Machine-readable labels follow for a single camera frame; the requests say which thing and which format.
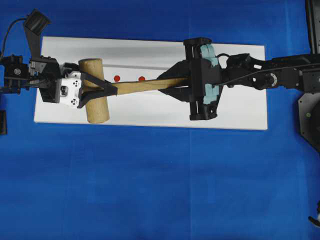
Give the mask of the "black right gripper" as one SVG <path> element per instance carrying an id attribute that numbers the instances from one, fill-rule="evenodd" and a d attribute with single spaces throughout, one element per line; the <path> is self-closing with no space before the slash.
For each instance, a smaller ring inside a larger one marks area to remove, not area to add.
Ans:
<path id="1" fill-rule="evenodd" d="M 191 121 L 207 121 L 217 117 L 221 96 L 221 87 L 219 86 L 221 66 L 212 67 L 209 60 L 202 58 L 200 47 L 207 44 L 212 45 L 212 40 L 205 37 L 184 40 L 186 60 L 177 62 L 157 77 L 157 80 L 182 78 L 190 80 L 189 87 L 170 87 L 159 91 L 181 102 L 189 103 Z M 204 104 L 205 84 L 219 86 L 218 98 L 210 104 Z"/>

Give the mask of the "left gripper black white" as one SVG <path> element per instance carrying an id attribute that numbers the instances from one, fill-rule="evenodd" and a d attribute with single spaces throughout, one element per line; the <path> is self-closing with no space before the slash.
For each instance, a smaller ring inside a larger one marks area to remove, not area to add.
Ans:
<path id="1" fill-rule="evenodd" d="M 100 90 L 84 91 L 83 83 L 88 81 Z M 39 89 L 45 103 L 63 104 L 81 109 L 90 100 L 117 95 L 118 88 L 107 80 L 101 80 L 87 72 L 80 72 L 75 63 L 59 64 L 55 58 L 32 57 L 28 65 L 28 86 Z"/>

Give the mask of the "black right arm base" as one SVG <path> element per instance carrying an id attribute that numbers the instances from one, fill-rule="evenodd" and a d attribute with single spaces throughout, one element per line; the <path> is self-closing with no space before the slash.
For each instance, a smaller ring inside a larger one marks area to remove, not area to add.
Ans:
<path id="1" fill-rule="evenodd" d="M 320 94 L 304 93 L 298 99 L 300 135 L 320 153 Z"/>

